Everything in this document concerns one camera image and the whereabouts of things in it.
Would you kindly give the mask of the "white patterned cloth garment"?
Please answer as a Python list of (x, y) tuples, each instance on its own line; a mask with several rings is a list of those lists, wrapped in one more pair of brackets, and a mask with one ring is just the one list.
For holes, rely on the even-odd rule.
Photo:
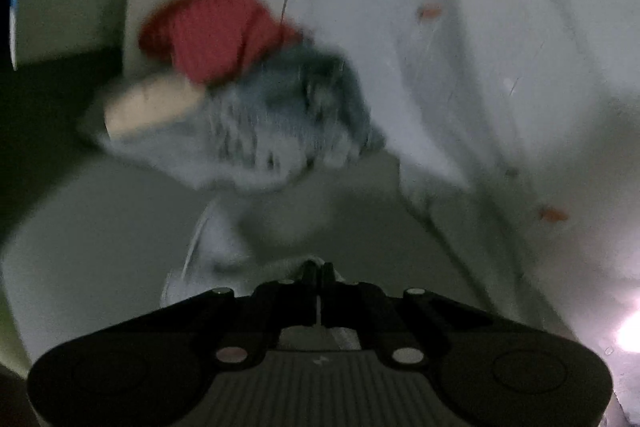
[[(128, 0), (127, 72), (167, 1)], [(495, 202), (584, 343), (638, 353), (639, 0), (266, 1), (348, 55), (423, 176)]]

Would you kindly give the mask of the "red and grey clothes pile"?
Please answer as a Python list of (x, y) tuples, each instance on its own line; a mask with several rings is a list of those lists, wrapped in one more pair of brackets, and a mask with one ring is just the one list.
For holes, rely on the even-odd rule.
[(187, 186), (267, 190), (378, 150), (356, 74), (260, 0), (172, 0), (138, 35), (157, 69), (115, 82), (81, 130)]

